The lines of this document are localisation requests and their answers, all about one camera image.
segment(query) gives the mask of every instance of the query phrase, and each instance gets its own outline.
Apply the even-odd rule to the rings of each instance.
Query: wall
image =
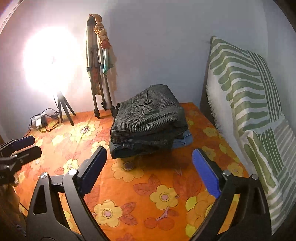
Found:
[[[65,26],[76,37],[81,59],[64,95],[75,111],[93,110],[85,71],[89,13],[103,17],[113,46],[117,102],[161,83],[180,102],[198,105],[212,35],[268,57],[261,0],[25,0],[0,35],[0,123],[9,138],[21,137],[32,115],[55,107],[44,94],[46,86],[39,91],[28,86],[22,68],[26,41],[47,26]]]
[[[262,1],[267,21],[268,67],[279,91],[283,113],[296,133],[296,33],[276,3]]]

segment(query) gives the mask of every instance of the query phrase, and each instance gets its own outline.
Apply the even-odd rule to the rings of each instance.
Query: metal bolt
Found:
[[[252,179],[254,179],[254,180],[258,180],[258,176],[257,176],[256,174],[252,174],[251,177],[252,177]]]
[[[44,172],[44,173],[42,173],[42,174],[40,175],[40,177],[41,177],[41,178],[46,178],[47,175],[48,175],[48,173],[47,173],[47,172]]]
[[[231,172],[228,171],[228,170],[224,170],[224,171],[223,171],[223,175],[224,175],[224,176],[230,176],[230,175],[231,175]]]
[[[73,175],[75,175],[75,174],[77,173],[77,169],[72,168],[72,169],[70,169],[70,170],[68,171],[68,173],[69,173],[69,175],[73,176]]]

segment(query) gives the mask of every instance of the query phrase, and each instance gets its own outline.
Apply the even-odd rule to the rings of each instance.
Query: cushion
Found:
[[[295,135],[262,56],[217,37],[210,51],[207,95],[213,116],[249,174],[258,174],[274,233],[296,199]]]

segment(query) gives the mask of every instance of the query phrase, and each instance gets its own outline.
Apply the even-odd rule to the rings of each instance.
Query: orange floral tablecloth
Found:
[[[109,152],[110,112],[78,113],[50,133],[32,132],[42,156],[22,167],[16,192],[29,207],[38,177],[66,173],[89,158],[98,146],[107,149],[107,162],[84,200],[102,230],[116,241],[188,240],[211,209],[207,192],[192,164],[192,151],[202,148],[221,169],[248,177],[239,159],[193,103],[182,104],[194,142],[186,147],[145,156],[112,159]],[[48,129],[55,120],[49,123]],[[64,194],[60,199],[72,230],[79,232]],[[239,197],[235,196],[221,231],[228,229]]]

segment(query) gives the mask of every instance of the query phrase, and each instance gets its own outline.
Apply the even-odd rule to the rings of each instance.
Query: folded clothes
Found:
[[[151,85],[120,103],[111,127],[113,158],[171,149],[188,129],[184,109],[166,85]]]
[[[172,149],[188,146],[193,142],[192,134],[189,130],[183,133],[183,139],[174,139]]]

